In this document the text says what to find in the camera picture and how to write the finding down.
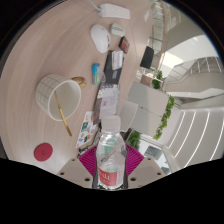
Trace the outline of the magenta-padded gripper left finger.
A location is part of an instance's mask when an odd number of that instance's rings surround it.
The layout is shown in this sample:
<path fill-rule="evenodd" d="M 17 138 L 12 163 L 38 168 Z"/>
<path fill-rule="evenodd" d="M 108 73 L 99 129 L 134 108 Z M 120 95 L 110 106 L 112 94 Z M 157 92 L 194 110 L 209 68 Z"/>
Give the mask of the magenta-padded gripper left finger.
<path fill-rule="evenodd" d="M 70 159 L 57 173 L 57 175 L 84 188 L 96 188 L 97 161 L 96 146 L 90 148 L 78 158 Z"/>

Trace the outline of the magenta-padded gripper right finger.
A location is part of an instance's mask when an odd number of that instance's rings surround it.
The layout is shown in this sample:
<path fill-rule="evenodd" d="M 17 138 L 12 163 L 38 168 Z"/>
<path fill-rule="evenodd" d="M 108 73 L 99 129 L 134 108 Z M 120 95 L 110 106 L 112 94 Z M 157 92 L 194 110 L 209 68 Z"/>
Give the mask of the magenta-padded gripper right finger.
<path fill-rule="evenodd" d="M 165 176 L 151 157 L 144 157 L 132 146 L 127 145 L 126 181 L 128 189 L 143 187 Z"/>

